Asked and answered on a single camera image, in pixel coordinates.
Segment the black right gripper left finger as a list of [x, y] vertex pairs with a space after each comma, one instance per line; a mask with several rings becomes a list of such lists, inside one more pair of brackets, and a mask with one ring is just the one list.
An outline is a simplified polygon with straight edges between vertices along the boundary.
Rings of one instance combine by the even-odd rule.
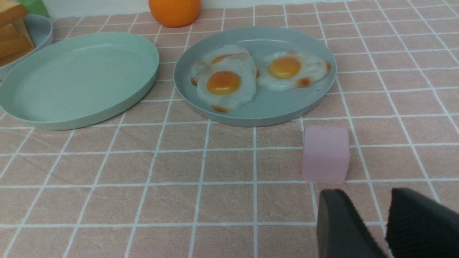
[[320, 258], [386, 258], [349, 196], [340, 189], [320, 192], [316, 227]]

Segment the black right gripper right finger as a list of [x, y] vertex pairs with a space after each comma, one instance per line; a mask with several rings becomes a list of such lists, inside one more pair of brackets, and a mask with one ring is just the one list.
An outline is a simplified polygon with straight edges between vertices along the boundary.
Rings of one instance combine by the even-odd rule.
[[410, 188], [393, 188], [387, 233], [395, 258], [457, 258], [459, 215]]

